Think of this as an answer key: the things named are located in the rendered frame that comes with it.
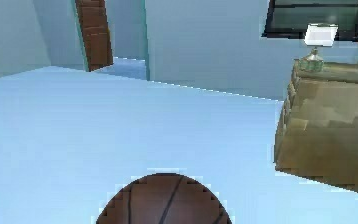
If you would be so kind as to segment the black framed window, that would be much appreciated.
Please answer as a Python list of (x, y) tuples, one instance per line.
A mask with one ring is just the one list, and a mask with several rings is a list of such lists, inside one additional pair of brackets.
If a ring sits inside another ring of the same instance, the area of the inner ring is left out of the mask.
[(269, 0), (262, 36), (303, 39), (310, 23), (335, 24), (335, 41), (358, 42), (358, 0)]

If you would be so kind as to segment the white shade table lamp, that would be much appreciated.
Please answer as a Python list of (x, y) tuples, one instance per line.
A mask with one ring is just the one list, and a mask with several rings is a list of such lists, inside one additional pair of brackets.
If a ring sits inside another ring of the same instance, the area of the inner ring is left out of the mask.
[(332, 47), (338, 31), (336, 24), (310, 23), (307, 26), (304, 43), (311, 47), (308, 55), (298, 62), (299, 69), (305, 72), (320, 72), (324, 59), (319, 55), (320, 47)]

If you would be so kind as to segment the brown wooden room door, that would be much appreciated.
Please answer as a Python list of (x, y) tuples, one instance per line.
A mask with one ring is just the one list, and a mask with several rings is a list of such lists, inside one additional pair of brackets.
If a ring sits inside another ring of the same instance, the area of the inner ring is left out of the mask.
[(89, 71), (113, 64), (105, 0), (75, 0)]

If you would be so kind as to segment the tan wooden chest of drawers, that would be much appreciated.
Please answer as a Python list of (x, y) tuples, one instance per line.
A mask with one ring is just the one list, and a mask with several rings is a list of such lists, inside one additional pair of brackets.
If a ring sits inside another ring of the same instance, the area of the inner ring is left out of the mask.
[(358, 193), (358, 66), (293, 65), (274, 145), (275, 169)]

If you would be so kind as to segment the brown basketball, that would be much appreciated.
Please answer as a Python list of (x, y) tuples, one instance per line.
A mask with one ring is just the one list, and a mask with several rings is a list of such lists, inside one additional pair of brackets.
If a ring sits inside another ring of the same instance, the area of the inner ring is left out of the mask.
[(176, 173), (132, 181), (109, 200), (95, 224), (232, 224), (203, 184)]

